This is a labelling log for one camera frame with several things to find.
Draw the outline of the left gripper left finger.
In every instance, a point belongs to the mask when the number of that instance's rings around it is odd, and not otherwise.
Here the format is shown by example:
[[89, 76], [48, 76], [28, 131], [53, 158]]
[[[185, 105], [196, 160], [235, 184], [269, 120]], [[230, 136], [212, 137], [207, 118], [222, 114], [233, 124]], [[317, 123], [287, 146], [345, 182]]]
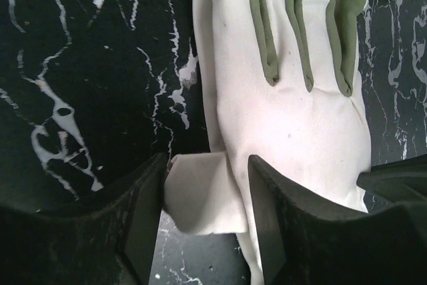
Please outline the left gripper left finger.
[[147, 284], [165, 154], [56, 210], [1, 206], [2, 284]]

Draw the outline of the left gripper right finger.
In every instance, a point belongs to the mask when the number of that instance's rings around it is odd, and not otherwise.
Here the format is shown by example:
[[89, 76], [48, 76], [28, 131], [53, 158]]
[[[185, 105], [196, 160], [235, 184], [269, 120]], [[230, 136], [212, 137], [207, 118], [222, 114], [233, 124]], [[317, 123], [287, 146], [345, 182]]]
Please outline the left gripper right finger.
[[372, 213], [331, 202], [248, 161], [266, 284], [425, 284], [426, 201]]

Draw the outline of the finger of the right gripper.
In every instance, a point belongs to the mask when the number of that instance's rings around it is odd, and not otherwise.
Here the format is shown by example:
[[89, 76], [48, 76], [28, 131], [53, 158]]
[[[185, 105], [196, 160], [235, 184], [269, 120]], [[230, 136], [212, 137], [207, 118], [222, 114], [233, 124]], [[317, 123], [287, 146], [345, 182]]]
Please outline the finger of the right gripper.
[[425, 202], [426, 156], [374, 166], [358, 176], [357, 186], [389, 203]]

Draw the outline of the edge work glove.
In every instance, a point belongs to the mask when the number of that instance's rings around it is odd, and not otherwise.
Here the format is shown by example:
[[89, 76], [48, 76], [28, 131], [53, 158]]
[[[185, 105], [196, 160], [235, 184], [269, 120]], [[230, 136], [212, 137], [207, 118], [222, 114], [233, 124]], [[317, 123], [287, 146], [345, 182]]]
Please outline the edge work glove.
[[209, 152], [175, 156], [165, 210], [187, 234], [235, 234], [252, 284], [263, 266], [248, 159], [365, 211], [371, 139], [358, 69], [368, 0], [193, 0]]

